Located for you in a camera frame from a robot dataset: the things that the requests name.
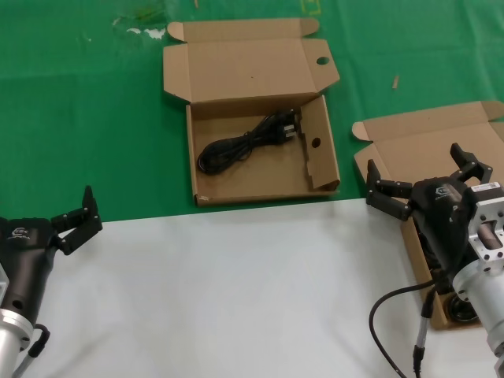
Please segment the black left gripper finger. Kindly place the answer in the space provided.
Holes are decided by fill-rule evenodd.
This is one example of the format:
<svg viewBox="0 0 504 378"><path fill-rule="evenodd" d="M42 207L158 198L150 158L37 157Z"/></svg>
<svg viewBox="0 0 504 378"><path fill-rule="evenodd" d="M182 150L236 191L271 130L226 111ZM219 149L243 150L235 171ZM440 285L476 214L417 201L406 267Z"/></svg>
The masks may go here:
<svg viewBox="0 0 504 378"><path fill-rule="evenodd" d="M98 204L91 186L84 189L82 206L51 219L55 236L51 246L70 255L102 230Z"/></svg>

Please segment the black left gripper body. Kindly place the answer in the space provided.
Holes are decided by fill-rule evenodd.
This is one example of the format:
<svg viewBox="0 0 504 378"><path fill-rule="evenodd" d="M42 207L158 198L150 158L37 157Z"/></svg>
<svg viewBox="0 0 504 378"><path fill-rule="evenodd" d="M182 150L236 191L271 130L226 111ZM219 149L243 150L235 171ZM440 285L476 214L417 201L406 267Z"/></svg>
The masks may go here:
<svg viewBox="0 0 504 378"><path fill-rule="evenodd" d="M1 266L9 279L2 309L26 319L38 317L54 267L55 236L47 219L1 219Z"/></svg>

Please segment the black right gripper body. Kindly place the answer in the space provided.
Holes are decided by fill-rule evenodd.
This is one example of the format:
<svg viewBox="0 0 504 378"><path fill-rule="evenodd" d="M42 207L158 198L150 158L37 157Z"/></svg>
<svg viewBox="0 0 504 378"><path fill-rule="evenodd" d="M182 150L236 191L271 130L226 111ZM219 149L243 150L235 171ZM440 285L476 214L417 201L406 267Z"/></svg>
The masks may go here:
<svg viewBox="0 0 504 378"><path fill-rule="evenodd" d="M449 176L435 177L416 182L409 198L413 219L448 276L475 260L468 251L468 221L458 214L467 188Z"/></svg>

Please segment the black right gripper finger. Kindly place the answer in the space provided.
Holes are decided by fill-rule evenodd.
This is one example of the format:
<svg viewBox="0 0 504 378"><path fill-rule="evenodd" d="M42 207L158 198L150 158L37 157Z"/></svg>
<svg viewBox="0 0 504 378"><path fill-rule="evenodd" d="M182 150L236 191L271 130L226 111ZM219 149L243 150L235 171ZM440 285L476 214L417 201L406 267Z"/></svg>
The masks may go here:
<svg viewBox="0 0 504 378"><path fill-rule="evenodd" d="M396 219L406 221L412 213L409 200L413 185L382 179L373 159L368 160L367 169L366 204Z"/></svg>
<svg viewBox="0 0 504 378"><path fill-rule="evenodd" d="M466 182L471 178L479 180L480 184L490 182L492 167L480 162L472 153L464 151L458 143L453 143L450 148L450 156L458 167L451 178L460 182Z"/></svg>

